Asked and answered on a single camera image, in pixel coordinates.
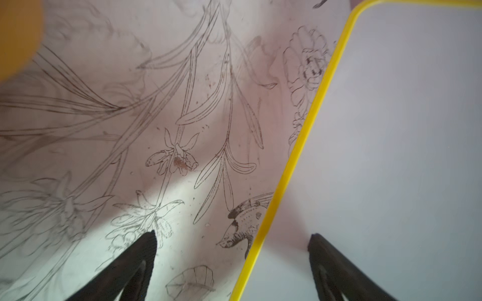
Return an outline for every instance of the yellow frame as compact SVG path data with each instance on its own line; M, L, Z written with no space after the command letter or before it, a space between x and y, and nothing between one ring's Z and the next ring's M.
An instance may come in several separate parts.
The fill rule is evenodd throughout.
M244 288L246 287L246 283L248 282L251 271L253 270L256 259L258 258L259 252L261 251L261 248L265 241L266 235L268 234L269 228L271 227L271 223L273 222L273 219L276 215L276 211L278 210L284 191L286 190L286 187L288 187L288 183L290 182L293 171L295 170L296 163L298 162L298 159L301 155L301 151L303 150L303 147L306 143L309 132L313 127L316 115L318 114L321 104L323 103L323 99L326 95L326 92L328 91L328 87L330 86L333 75L335 74L336 67L340 62L341 56L343 54L343 51L345 50L350 34L355 26L355 22L363 11L376 4L381 3L411 3L422 5L469 7L474 9L482 9L482 2L476 0L365 0L353 9L350 16L348 17L345 27L343 28L343 32L341 33L340 39L338 40L335 52L333 53L331 61L328 64L320 87L318 88L315 99L313 100L313 104L311 105L311 108L306 117L303 128L298 135L298 139L288 159L288 163L286 163L286 167L284 169L283 175L280 178L280 182L276 187L273 199L268 206L266 215L263 219L263 222L261 223L261 226L259 227L259 231L256 235L256 238L254 239L253 245L251 246L248 257L244 262L244 266L241 270L240 276L238 277L238 281L234 286L231 298L229 298L230 301L239 301L241 299L241 295L244 291Z

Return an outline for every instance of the peony drawing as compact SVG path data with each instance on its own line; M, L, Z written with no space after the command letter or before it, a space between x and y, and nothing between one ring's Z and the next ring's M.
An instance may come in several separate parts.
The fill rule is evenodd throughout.
M284 75L291 92L291 102L297 108L293 120L295 131L288 139L290 153L330 58L325 37L316 29L308 31L305 26L292 34L290 46L283 52Z

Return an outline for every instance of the orange object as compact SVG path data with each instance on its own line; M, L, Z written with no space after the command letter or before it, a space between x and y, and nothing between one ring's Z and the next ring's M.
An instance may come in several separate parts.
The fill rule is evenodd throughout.
M42 33L41 0L0 1L0 81L27 65L42 41Z

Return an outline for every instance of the floral wallpaper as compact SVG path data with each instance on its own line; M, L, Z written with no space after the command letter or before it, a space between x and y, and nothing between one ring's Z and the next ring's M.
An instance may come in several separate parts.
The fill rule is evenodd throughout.
M227 300L347 1L45 0L0 83L0 301L65 300L154 231L147 300Z

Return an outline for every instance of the bird drawing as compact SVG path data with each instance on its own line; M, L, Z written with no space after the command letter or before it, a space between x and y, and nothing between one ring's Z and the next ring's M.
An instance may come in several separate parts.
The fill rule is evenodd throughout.
M217 245L223 248L230 248L247 239L248 248L244 254L246 259L271 198L273 198L273 193L255 196L231 210L228 218L234 219L234 221L229 225L223 238Z

